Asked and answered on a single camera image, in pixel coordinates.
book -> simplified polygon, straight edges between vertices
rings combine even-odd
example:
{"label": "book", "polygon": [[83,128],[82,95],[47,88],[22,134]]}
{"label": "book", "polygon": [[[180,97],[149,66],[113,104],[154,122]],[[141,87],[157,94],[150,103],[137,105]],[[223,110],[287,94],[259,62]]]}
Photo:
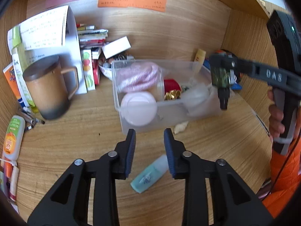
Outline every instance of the book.
{"label": "book", "polygon": [[105,43],[103,41],[100,41],[100,42],[98,42],[98,40],[96,42],[94,42],[94,41],[83,41],[83,42],[80,42],[79,47],[81,49],[91,49],[91,48],[94,48],[94,47],[101,47],[103,45],[105,45]]}
{"label": "book", "polygon": [[100,68],[98,67],[98,60],[92,60],[93,76],[95,85],[99,85]]}
{"label": "book", "polygon": [[95,33],[95,34],[78,35],[79,41],[81,41],[82,39],[102,40],[102,39],[106,39],[107,37],[108,37],[108,33]]}
{"label": "book", "polygon": [[84,35],[84,34],[96,34],[96,33],[108,33],[108,30],[105,29],[99,29],[99,30],[83,30],[83,31],[78,31],[78,35]]}
{"label": "book", "polygon": [[86,24],[76,24],[76,28],[86,26]]}
{"label": "book", "polygon": [[98,59],[101,54],[101,47],[94,47],[91,49],[92,59]]}
{"label": "book", "polygon": [[94,30],[95,25],[86,25],[82,27],[77,27],[77,31],[84,31],[84,30]]}
{"label": "book", "polygon": [[95,90],[91,49],[81,50],[81,55],[87,90]]}

white bottle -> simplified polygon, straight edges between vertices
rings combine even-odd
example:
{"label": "white bottle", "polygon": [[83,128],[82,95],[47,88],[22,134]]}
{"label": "white bottle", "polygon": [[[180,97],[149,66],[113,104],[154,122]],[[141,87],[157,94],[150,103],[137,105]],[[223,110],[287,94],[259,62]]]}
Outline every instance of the white bottle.
{"label": "white bottle", "polygon": [[162,155],[145,168],[132,182],[133,190],[141,194],[157,182],[168,170],[167,156]]}
{"label": "white bottle", "polygon": [[11,161],[18,159],[24,129],[24,118],[14,115],[8,125],[3,145],[4,156]]}

pink striped cloth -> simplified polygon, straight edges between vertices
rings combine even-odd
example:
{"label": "pink striped cloth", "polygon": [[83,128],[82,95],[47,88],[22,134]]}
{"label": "pink striped cloth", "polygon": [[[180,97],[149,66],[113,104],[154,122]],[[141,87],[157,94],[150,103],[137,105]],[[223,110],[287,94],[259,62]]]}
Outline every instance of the pink striped cloth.
{"label": "pink striped cloth", "polygon": [[153,62],[133,63],[116,71],[119,92],[140,92],[153,87],[159,79],[160,68]]}

clear plastic container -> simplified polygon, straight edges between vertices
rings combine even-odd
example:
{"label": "clear plastic container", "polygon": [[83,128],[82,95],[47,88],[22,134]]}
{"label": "clear plastic container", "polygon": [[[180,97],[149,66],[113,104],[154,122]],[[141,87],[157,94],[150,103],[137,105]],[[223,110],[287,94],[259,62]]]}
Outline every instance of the clear plastic container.
{"label": "clear plastic container", "polygon": [[[133,106],[121,106],[121,102],[126,93],[118,92],[116,77],[118,70],[130,67],[133,63],[154,62],[162,68],[164,79],[174,79],[180,86],[199,86],[201,83],[207,86],[209,91],[208,98],[193,94],[190,98],[176,99],[167,101],[141,101]],[[179,60],[118,60],[112,63],[113,96],[115,109],[119,112],[122,132],[126,134],[130,128],[136,132],[145,132],[154,129],[167,128],[184,121],[200,119],[219,114],[220,106],[217,96],[217,89],[211,86],[211,75],[209,70],[202,67],[199,73],[195,73],[199,62],[187,62]],[[127,121],[131,113],[139,113],[141,119],[149,119],[150,113],[156,112],[151,121],[147,124],[133,125]]]}

small blue bottle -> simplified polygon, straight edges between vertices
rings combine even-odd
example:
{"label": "small blue bottle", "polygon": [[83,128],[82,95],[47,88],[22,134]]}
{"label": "small blue bottle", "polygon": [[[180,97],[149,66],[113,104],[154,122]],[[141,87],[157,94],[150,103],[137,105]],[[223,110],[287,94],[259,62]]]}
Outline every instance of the small blue bottle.
{"label": "small blue bottle", "polygon": [[143,170],[132,182],[133,190],[141,194],[157,182],[168,170],[167,156],[162,155]]}

